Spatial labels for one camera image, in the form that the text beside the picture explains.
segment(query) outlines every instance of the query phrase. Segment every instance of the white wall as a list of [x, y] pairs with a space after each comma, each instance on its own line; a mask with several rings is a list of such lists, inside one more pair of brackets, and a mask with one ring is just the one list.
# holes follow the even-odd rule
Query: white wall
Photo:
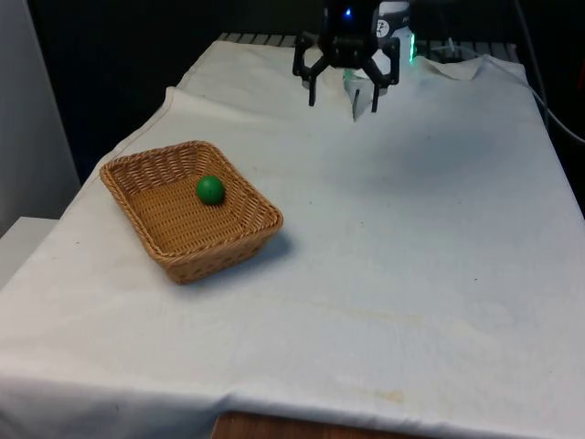
[[58, 218], [79, 188], [26, 0], [0, 0], [0, 236]]

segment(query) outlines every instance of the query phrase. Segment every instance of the stain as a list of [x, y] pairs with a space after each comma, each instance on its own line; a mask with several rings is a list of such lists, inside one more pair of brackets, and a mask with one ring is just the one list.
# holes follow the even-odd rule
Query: stain
[[375, 396], [381, 400], [403, 404], [406, 400], [403, 391], [360, 391], [366, 395]]
[[344, 314], [346, 316], [358, 317], [358, 318], [365, 318], [365, 319], [376, 319], [376, 320], [386, 320], [386, 321], [394, 321], [394, 322], [405, 322], [412, 325], [420, 325], [423, 322], [422, 316], [414, 315], [414, 314], [406, 314], [406, 315], [399, 315], [399, 314], [392, 314], [392, 313], [385, 313], [381, 311], [371, 311], [368, 309], [360, 309], [360, 308], [350, 308], [344, 307], [339, 305], [332, 305], [325, 302], [315, 302], [313, 300], [295, 300], [294, 302], [300, 304], [307, 304], [314, 307], [322, 308], [329, 312]]

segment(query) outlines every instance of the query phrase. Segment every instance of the basket rim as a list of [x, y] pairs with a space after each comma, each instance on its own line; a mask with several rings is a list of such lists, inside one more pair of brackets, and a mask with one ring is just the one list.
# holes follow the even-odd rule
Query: basket rim
[[[156, 243], [146, 226], [144, 226], [143, 221], [141, 218], [136, 214], [133, 207], [130, 205], [128, 198], [124, 195], [121, 188], [119, 187], [118, 183], [116, 182], [113, 176], [113, 169], [120, 165], [125, 165], [132, 162], [139, 162], [143, 161], [147, 158], [156, 156], [156, 155], [164, 155], [174, 152], [177, 149], [187, 149], [193, 147], [203, 147], [210, 149], [213, 154], [217, 156], [217, 158], [222, 162], [222, 165], [226, 167], [226, 169], [233, 174], [233, 176], [240, 180], [242, 186], [245, 187], [249, 192], [253, 193], [256, 197], [260, 199], [261, 202], [265, 203], [268, 210], [272, 213], [272, 221], [268, 222], [267, 224], [247, 230], [242, 232], [238, 235], [234, 235], [229, 239], [223, 241], [216, 241], [211, 242], [209, 244], [203, 245], [201, 247], [197, 247], [192, 250], [184, 251], [184, 252], [164, 252], [160, 246]], [[132, 155], [125, 155], [123, 157], [116, 158], [105, 165], [103, 165], [100, 169], [100, 178], [103, 182], [104, 186], [110, 190], [112, 196], [122, 208], [122, 211], [128, 217], [130, 222], [132, 223], [134, 229], [136, 230], [140, 240], [143, 242], [145, 249], [151, 254], [153, 258], [161, 262], [176, 262], [177, 259], [182, 260], [183, 262], [188, 261], [189, 256], [198, 256], [202, 252], [209, 252], [213, 251], [218, 247], [222, 247], [227, 244], [231, 244], [234, 242], [238, 242], [244, 240], [252, 235], [259, 235], [259, 234], [266, 234], [269, 231], [276, 231], [281, 228], [284, 218], [282, 213], [270, 203], [268, 199], [266, 199], [258, 189], [256, 189], [230, 162], [229, 160], [223, 155], [223, 153], [213, 144], [210, 142], [202, 141], [202, 140], [194, 140], [189, 142], [183, 142], [178, 145], [170, 145], [161, 148], [155, 148], [148, 151], [143, 151], [141, 153], [136, 153]]]

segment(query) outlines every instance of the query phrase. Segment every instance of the black background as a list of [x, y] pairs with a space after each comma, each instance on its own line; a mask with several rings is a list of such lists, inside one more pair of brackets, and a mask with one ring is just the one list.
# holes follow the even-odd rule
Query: black background
[[[85, 179], [102, 155], [143, 124], [221, 31], [296, 34], [319, 28], [322, 0], [28, 0], [73, 157]], [[585, 135], [581, 0], [523, 0], [550, 108]], [[509, 0], [417, 0], [420, 38], [516, 42], [532, 65]], [[551, 138], [585, 211], [585, 146]]]

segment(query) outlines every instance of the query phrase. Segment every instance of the table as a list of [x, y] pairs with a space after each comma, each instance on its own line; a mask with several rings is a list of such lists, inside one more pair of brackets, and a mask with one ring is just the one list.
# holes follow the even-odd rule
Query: table
[[310, 109], [291, 60], [214, 44], [102, 161], [211, 141], [282, 232], [176, 286], [94, 172], [0, 294], [0, 435], [203, 437], [246, 411], [582, 437], [585, 228], [530, 92], [415, 65], [353, 123], [341, 75]]
[[216, 422], [211, 439], [417, 439], [403, 434], [357, 430], [323, 423], [259, 416], [250, 413], [226, 413]]

